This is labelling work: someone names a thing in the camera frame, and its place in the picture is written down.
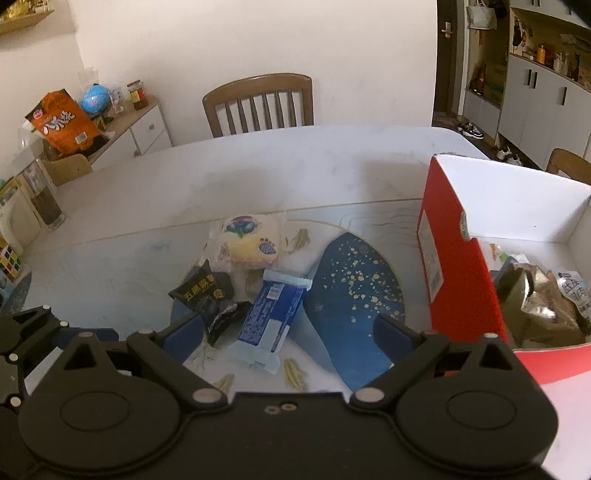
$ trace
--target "black snack bag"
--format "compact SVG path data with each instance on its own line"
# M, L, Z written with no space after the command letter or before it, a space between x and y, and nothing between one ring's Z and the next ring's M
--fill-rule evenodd
M193 276L168 294L201 315L207 342L212 346L229 325L243 321L252 306L248 302L237 304L230 300L220 283L231 289L231 295L234 294L228 275L212 273L209 262L205 262Z

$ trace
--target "rubik's cube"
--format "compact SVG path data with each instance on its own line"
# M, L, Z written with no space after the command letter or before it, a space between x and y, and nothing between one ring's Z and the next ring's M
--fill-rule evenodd
M21 259L10 245L0 250L0 270L9 280L16 280L21 272Z

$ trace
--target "drawer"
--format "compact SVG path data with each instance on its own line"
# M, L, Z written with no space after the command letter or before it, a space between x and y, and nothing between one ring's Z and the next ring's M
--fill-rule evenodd
M131 131L142 154L146 153L146 150L164 130L164 120L158 105L131 126Z
M166 150L167 148L172 147L172 143L170 142L170 137L168 136L168 132L165 130L160 134L160 136L156 139L156 141L152 144L152 146L146 150L144 155L150 155L151 153L156 153L161 150Z

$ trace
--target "shoe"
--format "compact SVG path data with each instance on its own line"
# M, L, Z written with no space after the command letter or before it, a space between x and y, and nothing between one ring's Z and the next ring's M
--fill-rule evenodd
M484 134L473 124L468 124L467 128L462 132L462 135L464 135L464 137L476 138L477 140L484 140Z
M464 130L466 130L466 128L468 128L469 126L470 126L470 123L469 122L462 122L461 124L459 124L457 126L457 130L460 133L464 133Z
M523 163L516 154L511 154L505 159L505 163L515 165L516 167L523 167Z
M509 155L511 155L509 147L503 147L496 153L496 157L499 160L505 160Z

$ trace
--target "globe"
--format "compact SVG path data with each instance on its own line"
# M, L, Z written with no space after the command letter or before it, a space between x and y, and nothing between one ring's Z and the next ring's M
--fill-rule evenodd
M109 91L102 85L95 84L84 94L80 105L89 116L96 116L109 106L110 101Z

